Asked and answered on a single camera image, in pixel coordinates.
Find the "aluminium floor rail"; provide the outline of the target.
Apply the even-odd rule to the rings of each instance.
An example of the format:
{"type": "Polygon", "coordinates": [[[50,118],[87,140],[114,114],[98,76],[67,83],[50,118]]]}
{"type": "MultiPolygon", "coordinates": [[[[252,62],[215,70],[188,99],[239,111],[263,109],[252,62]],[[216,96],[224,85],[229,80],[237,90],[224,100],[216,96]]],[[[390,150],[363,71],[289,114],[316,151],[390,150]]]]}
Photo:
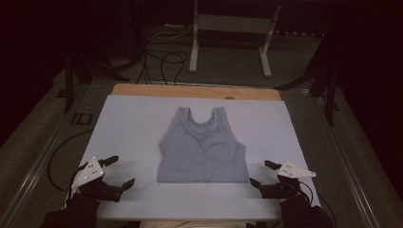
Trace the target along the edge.
{"type": "Polygon", "coordinates": [[[347,157],[345,149],[336,134],[334,128],[327,121],[324,111],[325,104],[323,103],[321,98],[313,97],[312,101],[316,107],[319,118],[324,124],[328,136],[330,137],[330,141],[334,145],[336,149],[336,158],[338,160],[340,169],[343,173],[343,176],[349,186],[350,192],[355,201],[355,206],[357,207],[362,220],[366,226],[366,228],[380,228],[377,218],[374,215],[374,211],[370,203],[368,202],[367,196],[361,186],[357,175],[347,157]]]}
{"type": "Polygon", "coordinates": [[[0,201],[7,201],[0,213],[0,228],[12,228],[19,217],[88,89],[89,85],[73,89],[73,105],[67,113],[65,100],[52,89],[0,148],[0,201]]]}

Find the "white metal stand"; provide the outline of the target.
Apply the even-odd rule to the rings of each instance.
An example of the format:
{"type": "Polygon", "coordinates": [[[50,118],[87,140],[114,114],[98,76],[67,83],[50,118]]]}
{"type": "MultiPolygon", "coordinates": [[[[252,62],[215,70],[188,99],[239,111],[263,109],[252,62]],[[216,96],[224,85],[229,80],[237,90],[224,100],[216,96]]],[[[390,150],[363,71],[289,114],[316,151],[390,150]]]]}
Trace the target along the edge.
{"type": "Polygon", "coordinates": [[[240,16],[226,16],[199,13],[199,0],[194,0],[193,11],[193,41],[190,53],[189,71],[196,73],[198,69],[199,57],[199,30],[214,30],[228,32],[244,32],[254,34],[265,34],[265,43],[259,47],[259,58],[261,62],[263,76],[270,78],[272,71],[267,56],[268,48],[271,43],[278,16],[281,10],[280,4],[275,4],[274,12],[268,19],[251,18],[240,16]]]}

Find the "person's left hand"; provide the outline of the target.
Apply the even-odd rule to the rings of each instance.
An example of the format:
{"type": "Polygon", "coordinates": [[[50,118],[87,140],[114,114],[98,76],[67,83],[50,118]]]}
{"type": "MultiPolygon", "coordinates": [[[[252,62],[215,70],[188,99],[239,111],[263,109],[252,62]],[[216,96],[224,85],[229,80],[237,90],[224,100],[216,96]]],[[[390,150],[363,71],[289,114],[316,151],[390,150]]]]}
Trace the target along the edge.
{"type": "Polygon", "coordinates": [[[82,193],[75,193],[67,203],[67,214],[73,219],[96,219],[100,202],[82,193]]]}

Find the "pale lavender table mat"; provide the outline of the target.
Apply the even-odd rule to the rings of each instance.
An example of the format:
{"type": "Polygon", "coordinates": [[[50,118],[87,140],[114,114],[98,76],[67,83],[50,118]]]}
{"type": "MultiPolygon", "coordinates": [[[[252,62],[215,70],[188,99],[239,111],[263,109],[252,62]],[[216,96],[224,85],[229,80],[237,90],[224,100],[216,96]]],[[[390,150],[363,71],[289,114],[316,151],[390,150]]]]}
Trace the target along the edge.
{"type": "Polygon", "coordinates": [[[269,220],[279,219],[274,199],[264,199],[250,183],[159,183],[162,159],[159,143],[179,107],[191,109],[205,122],[213,108],[223,107],[236,138],[246,147],[251,178],[263,184],[277,181],[265,162],[307,165],[283,101],[107,97],[83,159],[118,162],[105,168],[104,180],[121,185],[134,180],[118,202],[104,202],[99,219],[107,220],[269,220]]]}

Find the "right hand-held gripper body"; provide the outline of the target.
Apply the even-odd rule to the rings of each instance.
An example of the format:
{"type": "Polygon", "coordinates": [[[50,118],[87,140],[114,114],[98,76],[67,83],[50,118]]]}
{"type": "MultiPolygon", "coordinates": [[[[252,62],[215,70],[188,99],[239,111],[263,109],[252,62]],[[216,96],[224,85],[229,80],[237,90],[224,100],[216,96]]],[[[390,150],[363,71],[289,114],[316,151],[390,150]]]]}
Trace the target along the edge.
{"type": "Polygon", "coordinates": [[[281,165],[278,172],[278,182],[272,185],[262,185],[259,189],[264,199],[289,199],[297,193],[302,194],[299,178],[313,178],[317,174],[289,161],[281,165]]]}

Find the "wooden table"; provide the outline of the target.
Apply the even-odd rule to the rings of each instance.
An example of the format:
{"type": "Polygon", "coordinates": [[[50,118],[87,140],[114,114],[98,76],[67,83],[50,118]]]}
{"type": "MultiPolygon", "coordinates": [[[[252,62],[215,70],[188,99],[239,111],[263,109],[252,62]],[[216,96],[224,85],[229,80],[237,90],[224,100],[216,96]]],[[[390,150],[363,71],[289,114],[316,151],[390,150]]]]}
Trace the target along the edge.
{"type": "Polygon", "coordinates": [[[281,100],[279,93],[274,89],[201,85],[117,84],[113,87],[111,94],[254,101],[281,100]]]}

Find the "black metal stand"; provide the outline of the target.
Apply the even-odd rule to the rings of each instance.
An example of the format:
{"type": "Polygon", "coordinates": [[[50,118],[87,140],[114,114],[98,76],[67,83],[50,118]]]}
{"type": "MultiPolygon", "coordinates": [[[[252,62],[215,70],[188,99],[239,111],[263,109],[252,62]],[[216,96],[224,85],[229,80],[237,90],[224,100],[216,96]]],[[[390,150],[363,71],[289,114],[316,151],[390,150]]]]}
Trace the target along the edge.
{"type": "Polygon", "coordinates": [[[71,48],[65,59],[65,87],[57,94],[58,98],[64,98],[66,101],[64,112],[68,113],[74,105],[74,78],[77,78],[80,84],[89,84],[92,81],[90,70],[95,69],[115,81],[127,82],[128,78],[123,77],[121,72],[133,66],[133,62],[113,66],[111,63],[104,63],[71,48]]]}
{"type": "Polygon", "coordinates": [[[336,57],[336,48],[332,45],[332,41],[327,37],[323,37],[304,73],[285,85],[275,86],[276,90],[286,91],[313,80],[309,93],[316,98],[326,93],[324,116],[330,126],[335,125],[334,110],[336,107],[336,78],[338,75],[336,57]]]}

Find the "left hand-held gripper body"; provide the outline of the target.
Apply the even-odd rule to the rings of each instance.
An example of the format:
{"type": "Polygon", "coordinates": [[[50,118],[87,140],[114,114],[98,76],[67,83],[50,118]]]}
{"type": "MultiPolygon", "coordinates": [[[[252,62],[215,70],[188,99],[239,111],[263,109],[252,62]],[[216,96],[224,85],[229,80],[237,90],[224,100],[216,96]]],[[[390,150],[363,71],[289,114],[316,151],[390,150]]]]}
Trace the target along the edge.
{"type": "Polygon", "coordinates": [[[98,160],[93,157],[78,168],[79,176],[73,179],[72,189],[78,189],[82,194],[96,200],[118,202],[123,194],[121,187],[111,186],[103,181],[105,172],[98,160]]]}

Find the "black floor plate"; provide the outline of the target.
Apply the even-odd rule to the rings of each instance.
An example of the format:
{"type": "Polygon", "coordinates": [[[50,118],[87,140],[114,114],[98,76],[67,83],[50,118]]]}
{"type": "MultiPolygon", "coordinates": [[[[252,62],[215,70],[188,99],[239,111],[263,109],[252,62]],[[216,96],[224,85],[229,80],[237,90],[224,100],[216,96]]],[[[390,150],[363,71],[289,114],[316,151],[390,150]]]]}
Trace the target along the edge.
{"type": "Polygon", "coordinates": [[[70,122],[71,125],[90,125],[93,115],[90,113],[75,113],[70,122]]]}

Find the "grey tank top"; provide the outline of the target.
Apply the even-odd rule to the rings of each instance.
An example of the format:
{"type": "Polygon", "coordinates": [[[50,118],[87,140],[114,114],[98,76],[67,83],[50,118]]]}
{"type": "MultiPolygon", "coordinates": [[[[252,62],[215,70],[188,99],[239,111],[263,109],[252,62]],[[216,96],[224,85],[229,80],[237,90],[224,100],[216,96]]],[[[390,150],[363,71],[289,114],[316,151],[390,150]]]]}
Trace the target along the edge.
{"type": "Polygon", "coordinates": [[[246,146],[235,137],[222,107],[213,108],[204,123],[194,120],[189,107],[178,108],[160,150],[159,182],[249,181],[246,146]]]}

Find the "person's right hand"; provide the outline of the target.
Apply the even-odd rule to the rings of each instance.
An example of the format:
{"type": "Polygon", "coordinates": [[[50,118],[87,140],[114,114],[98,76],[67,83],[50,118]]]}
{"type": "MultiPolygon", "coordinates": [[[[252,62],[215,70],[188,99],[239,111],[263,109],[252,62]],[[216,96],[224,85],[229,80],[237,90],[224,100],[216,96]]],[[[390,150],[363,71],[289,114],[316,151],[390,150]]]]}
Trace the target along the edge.
{"type": "Polygon", "coordinates": [[[289,199],[280,199],[278,202],[284,218],[296,218],[307,213],[311,208],[309,201],[301,194],[296,194],[289,199]]]}

